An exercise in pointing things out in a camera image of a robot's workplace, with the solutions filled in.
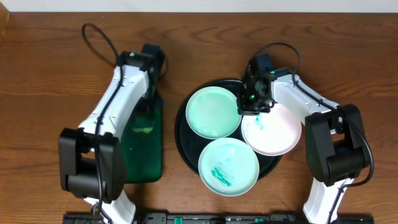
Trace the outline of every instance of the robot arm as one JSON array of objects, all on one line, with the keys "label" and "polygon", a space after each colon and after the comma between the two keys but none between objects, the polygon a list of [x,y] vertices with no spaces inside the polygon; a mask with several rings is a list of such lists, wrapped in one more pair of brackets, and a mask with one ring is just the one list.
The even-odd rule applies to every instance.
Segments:
[{"label": "robot arm", "polygon": [[[314,176],[309,199],[303,212],[310,223],[325,224],[339,189],[350,184],[370,163],[363,142],[335,110],[318,104],[301,91],[288,68],[275,70],[267,55],[255,57],[250,71],[243,78],[244,88],[238,96],[238,112],[243,115],[269,113],[274,103],[291,110],[305,125],[307,164]],[[296,74],[295,81],[307,93],[322,102],[338,108],[364,133],[359,110],[354,105],[340,106],[320,96],[304,84]],[[345,134],[343,140],[333,142],[332,134]],[[337,219],[336,204],[331,221]]]},{"label": "robot arm", "polygon": [[[103,211],[115,224],[132,223],[136,206],[123,190],[126,165],[121,149],[121,136],[132,112],[149,113],[157,101],[156,84],[164,53],[158,46],[146,44],[141,53],[123,52],[123,85],[105,111],[99,132],[99,161],[103,180]],[[97,117],[111,98],[119,81],[116,67],[113,79],[97,107],[78,127],[65,128],[59,139],[60,176],[63,190],[94,205],[98,203],[99,187],[94,159],[82,154],[94,148]]]}]

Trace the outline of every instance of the white wall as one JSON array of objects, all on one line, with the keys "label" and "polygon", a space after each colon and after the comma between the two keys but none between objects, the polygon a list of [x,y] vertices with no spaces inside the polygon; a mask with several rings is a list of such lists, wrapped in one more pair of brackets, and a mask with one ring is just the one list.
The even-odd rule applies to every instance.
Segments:
[{"label": "white wall", "polygon": [[10,12],[398,12],[397,0],[0,0]]}]

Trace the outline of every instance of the round black tray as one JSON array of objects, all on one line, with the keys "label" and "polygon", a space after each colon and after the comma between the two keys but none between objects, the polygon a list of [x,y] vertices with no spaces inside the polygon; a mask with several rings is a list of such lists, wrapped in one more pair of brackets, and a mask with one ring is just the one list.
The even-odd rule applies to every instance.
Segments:
[{"label": "round black tray", "polygon": [[[198,170],[198,163],[199,157],[202,150],[209,144],[210,142],[214,141],[211,139],[205,139],[200,137],[195,132],[192,131],[191,127],[188,125],[187,118],[185,117],[185,108],[187,107],[188,100],[190,97],[198,90],[208,86],[219,86],[223,87],[235,95],[238,95],[239,88],[241,87],[242,83],[240,80],[217,80],[214,82],[210,82],[204,84],[203,86],[199,87],[193,93],[191,93],[182,103],[177,117],[175,119],[175,127],[174,127],[174,138],[175,143],[177,144],[177,149],[184,160],[184,162],[194,171],[196,174],[199,175]],[[236,138],[244,142],[241,132],[241,125],[235,130],[234,133],[228,136],[229,138]],[[259,159],[260,165],[260,173],[259,179],[265,177],[272,169],[278,164],[282,156],[264,156],[261,154],[256,153],[257,158]]]}]

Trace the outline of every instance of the light green plate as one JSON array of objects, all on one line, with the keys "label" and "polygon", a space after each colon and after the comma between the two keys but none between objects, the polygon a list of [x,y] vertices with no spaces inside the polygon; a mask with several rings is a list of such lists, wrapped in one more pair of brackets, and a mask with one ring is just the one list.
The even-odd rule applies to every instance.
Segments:
[{"label": "light green plate", "polygon": [[191,129],[207,139],[229,136],[238,128],[242,118],[238,114],[236,96],[218,86],[202,88],[194,93],[185,114]]},{"label": "light green plate", "polygon": [[199,157],[199,174],[205,185],[224,196],[250,190],[259,177],[259,161],[246,143],[221,138],[209,143]]}]

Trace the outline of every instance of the wooden table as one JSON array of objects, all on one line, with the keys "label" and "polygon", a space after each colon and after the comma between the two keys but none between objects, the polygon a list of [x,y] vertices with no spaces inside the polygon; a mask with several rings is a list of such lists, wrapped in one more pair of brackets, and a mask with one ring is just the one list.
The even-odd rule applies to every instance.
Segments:
[{"label": "wooden table", "polygon": [[[90,210],[61,190],[57,149],[61,130],[76,128],[89,115],[113,74],[84,44],[84,22],[102,27],[119,51],[156,43],[170,60],[159,84],[165,100],[163,176],[124,188],[140,211],[302,208],[312,183],[304,138],[252,190],[234,198],[208,190],[174,141],[177,110],[191,91],[214,79],[240,77],[260,46],[282,41],[301,51],[298,74],[306,84],[361,110],[376,171],[370,183],[347,191],[338,211],[371,213],[378,224],[398,220],[397,14],[13,13],[0,46],[1,223],[60,223],[66,211]],[[91,36],[111,57],[99,36]],[[274,47],[270,53],[278,66],[295,65],[288,49]]]}]

